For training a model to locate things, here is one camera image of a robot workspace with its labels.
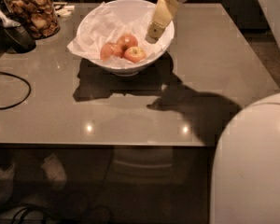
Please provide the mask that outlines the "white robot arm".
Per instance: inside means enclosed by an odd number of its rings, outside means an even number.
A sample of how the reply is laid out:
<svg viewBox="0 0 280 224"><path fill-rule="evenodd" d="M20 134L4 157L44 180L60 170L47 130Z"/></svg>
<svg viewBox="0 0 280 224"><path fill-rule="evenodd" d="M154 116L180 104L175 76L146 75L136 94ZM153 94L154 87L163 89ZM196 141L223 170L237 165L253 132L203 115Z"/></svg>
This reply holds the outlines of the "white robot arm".
<svg viewBox="0 0 280 224"><path fill-rule="evenodd" d="M146 41L156 43L187 0L158 0ZM258 0L280 48L280 0ZM238 113L219 138L209 224L280 224L280 93Z"/></svg>

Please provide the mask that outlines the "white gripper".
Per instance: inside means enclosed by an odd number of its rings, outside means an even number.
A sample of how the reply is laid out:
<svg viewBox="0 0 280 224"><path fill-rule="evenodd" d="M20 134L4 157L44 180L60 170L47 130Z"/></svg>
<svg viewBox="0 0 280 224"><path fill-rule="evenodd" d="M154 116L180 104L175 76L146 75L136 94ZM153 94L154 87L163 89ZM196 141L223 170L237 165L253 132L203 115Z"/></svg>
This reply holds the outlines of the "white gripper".
<svg viewBox="0 0 280 224"><path fill-rule="evenodd" d="M158 0L151 21L147 28L146 41L155 44L164 34L170 22L174 19L179 3L188 0Z"/></svg>

